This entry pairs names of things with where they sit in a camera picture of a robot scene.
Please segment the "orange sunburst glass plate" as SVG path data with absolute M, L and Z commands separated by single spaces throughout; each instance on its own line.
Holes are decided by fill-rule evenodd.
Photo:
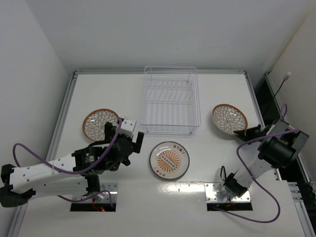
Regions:
M 153 174 L 159 179 L 174 181 L 187 173 L 190 167 L 190 156 L 181 144 L 164 141 L 151 150 L 149 166 Z

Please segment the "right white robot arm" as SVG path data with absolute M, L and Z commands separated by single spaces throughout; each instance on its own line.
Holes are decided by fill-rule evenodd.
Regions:
M 259 142 L 257 157 L 235 173 L 229 174 L 224 181 L 222 194 L 227 198 L 241 197 L 248 191 L 251 184 L 269 170 L 287 168 L 297 158 L 309 139 L 309 135 L 292 128 L 283 119 L 262 128 L 260 125 L 244 130 L 235 130 L 235 135 L 243 141 L 237 148 L 239 151 L 245 145 Z

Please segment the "floral brown-rim plate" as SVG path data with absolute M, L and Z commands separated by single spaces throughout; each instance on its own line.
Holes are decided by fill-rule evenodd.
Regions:
M 116 112 L 110 109 L 97 109 L 89 113 L 82 123 L 84 136 L 90 141 L 101 141 L 105 138 L 104 127 L 107 122 L 117 126 L 118 118 Z
M 248 128 L 248 121 L 244 113 L 230 104 L 216 105 L 212 110 L 214 124 L 225 134 L 234 135 L 235 131 Z

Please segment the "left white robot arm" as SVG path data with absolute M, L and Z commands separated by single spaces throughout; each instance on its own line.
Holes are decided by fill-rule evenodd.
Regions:
M 128 119 L 119 119 L 117 126 L 107 122 L 103 140 L 52 161 L 46 161 L 25 145 L 16 143 L 14 147 L 24 148 L 41 163 L 27 167 L 21 167 L 19 163 L 2 166 L 2 207 L 18 207 L 31 199 L 47 196 L 66 200 L 67 195 L 78 194 L 81 198 L 76 202 L 100 201 L 103 194 L 108 194 L 108 202 L 113 205 L 112 194 L 101 186 L 99 176 L 104 171 L 117 171 L 121 164 L 129 166 L 129 156 L 140 153 L 144 133 L 138 132 L 133 141 L 135 124 Z

